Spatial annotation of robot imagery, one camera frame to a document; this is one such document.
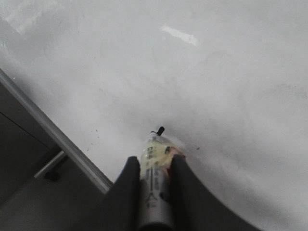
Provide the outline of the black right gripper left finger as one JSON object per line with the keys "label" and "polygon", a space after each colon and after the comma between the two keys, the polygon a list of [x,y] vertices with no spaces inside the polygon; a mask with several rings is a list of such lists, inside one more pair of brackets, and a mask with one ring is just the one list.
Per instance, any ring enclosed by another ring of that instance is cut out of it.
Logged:
{"label": "black right gripper left finger", "polygon": [[137,214],[140,164],[135,156],[127,162],[118,179],[79,225],[82,231],[133,231]]}

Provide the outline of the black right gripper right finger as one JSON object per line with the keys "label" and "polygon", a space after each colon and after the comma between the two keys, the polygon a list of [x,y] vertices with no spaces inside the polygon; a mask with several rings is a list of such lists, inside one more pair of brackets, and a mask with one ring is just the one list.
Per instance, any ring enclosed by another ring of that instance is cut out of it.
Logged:
{"label": "black right gripper right finger", "polygon": [[257,231],[218,200],[196,177],[185,158],[174,155],[170,192],[178,231]]}

